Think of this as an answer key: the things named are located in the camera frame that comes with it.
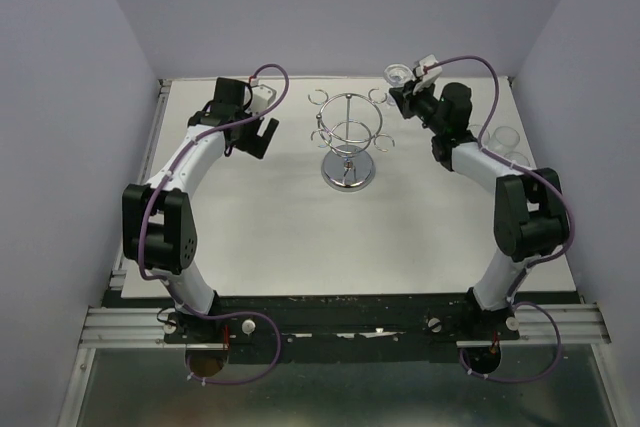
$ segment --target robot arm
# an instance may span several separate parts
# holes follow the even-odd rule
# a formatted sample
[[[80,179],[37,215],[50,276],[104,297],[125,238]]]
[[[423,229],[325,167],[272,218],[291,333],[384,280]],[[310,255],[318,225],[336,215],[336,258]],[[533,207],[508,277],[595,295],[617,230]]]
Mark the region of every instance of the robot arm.
[[[273,89],[264,85],[219,78],[213,99],[189,119],[184,140],[165,166],[147,184],[131,184],[123,193],[124,255],[137,261],[144,211],[152,192],[169,174],[169,180],[163,185],[154,205],[153,213],[162,213],[162,220],[157,221],[159,216],[156,216],[147,227],[143,267],[159,276],[167,290],[198,312],[215,314],[217,294],[204,281],[194,261],[198,237],[189,199],[207,171],[223,155],[229,156],[234,149],[239,149],[262,159],[278,121],[271,119],[262,135],[258,135],[262,122],[258,119],[238,128],[200,136],[212,127],[260,114],[271,106],[275,94]],[[189,144],[195,145],[173,166]],[[176,308],[188,314],[180,305]]]
[[[507,309],[526,278],[527,265],[551,254],[568,238],[566,210],[542,183],[480,150],[477,139],[468,130],[471,89],[450,83],[436,99],[434,82],[441,68],[429,69],[436,62],[433,56],[420,60],[414,70],[416,78],[390,89],[389,94],[405,119],[417,116],[423,128],[433,131],[433,156],[443,167],[468,177],[495,195],[493,230],[498,250],[471,291],[481,311]],[[535,172],[560,190],[555,171]],[[535,204],[537,209],[530,210]]]

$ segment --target screw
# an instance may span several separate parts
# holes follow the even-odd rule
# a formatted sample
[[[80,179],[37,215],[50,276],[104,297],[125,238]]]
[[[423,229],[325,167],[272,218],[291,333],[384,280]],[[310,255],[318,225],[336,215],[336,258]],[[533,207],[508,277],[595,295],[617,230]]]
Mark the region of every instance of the screw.
[[[162,326],[162,330],[165,334],[171,335],[173,334],[176,330],[178,330],[178,328],[174,325],[174,324],[164,324]]]
[[[520,328],[520,322],[515,317],[508,317],[505,323],[507,324],[507,329],[512,332],[516,332]]]
[[[427,327],[429,327],[431,332],[437,334],[442,330],[442,322],[440,322],[440,319],[432,317],[429,319],[429,322],[427,322]]]
[[[242,332],[245,334],[251,335],[254,330],[256,330],[256,323],[253,320],[247,319],[242,323]]]

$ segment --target white wall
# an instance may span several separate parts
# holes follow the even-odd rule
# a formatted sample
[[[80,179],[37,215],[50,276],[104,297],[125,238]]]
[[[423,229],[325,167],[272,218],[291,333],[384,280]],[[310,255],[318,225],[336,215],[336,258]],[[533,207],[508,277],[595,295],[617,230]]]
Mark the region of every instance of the white wall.
[[[427,53],[515,74],[558,0],[118,0],[156,74],[380,74]],[[485,75],[474,63],[454,74]]]
[[[599,302],[640,419],[640,0],[561,0],[516,78],[536,159],[576,213],[569,261]]]
[[[116,0],[0,0],[0,424],[55,425],[157,82]]]

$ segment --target glass cup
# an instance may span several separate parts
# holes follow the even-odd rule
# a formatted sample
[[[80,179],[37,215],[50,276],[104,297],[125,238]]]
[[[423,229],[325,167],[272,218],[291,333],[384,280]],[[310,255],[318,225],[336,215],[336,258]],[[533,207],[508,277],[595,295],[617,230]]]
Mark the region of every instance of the glass cup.
[[[487,149],[498,155],[504,156],[509,152],[513,152],[519,143],[520,134],[511,127],[503,125],[495,130],[487,143]]]
[[[384,80],[391,87],[402,87],[404,84],[413,79],[411,69],[403,64],[391,64],[382,73]],[[390,95],[387,96],[387,107],[395,107],[396,101]]]
[[[515,150],[506,154],[504,158],[521,165],[522,167],[531,167],[531,163],[529,162],[529,159],[527,159],[527,156]]]
[[[476,139],[480,135],[481,130],[482,126],[480,124],[469,124],[469,132],[471,132]],[[489,134],[489,129],[487,129],[484,131],[484,135],[482,136],[482,145],[487,145],[490,138],[491,134]]]

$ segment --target white table surface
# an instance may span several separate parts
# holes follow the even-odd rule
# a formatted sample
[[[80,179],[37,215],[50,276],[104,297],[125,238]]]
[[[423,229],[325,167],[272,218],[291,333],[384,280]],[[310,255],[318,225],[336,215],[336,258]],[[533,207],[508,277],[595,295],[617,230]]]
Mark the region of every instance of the white table surface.
[[[471,123],[480,124],[493,98],[490,79],[460,81],[473,90]],[[266,79],[281,90],[283,82]],[[211,99],[215,80],[174,81],[153,159],[157,172],[185,135],[187,119]],[[294,78],[272,114],[281,121],[264,160],[243,152],[221,158],[191,199],[198,231],[196,262],[220,295],[339,295],[466,292],[495,252],[493,196],[440,166],[431,133],[381,105],[383,132],[396,147],[370,148],[377,173],[356,193],[330,188],[320,175],[327,152],[310,141],[319,107],[314,89],[330,96],[387,88],[381,78]],[[516,129],[518,149],[531,151],[506,79],[490,130]],[[342,120],[344,103],[327,118]],[[375,120],[362,104],[352,118]],[[143,281],[126,261],[123,297],[166,297],[159,282]],[[574,290],[564,258],[536,267],[525,291]]]

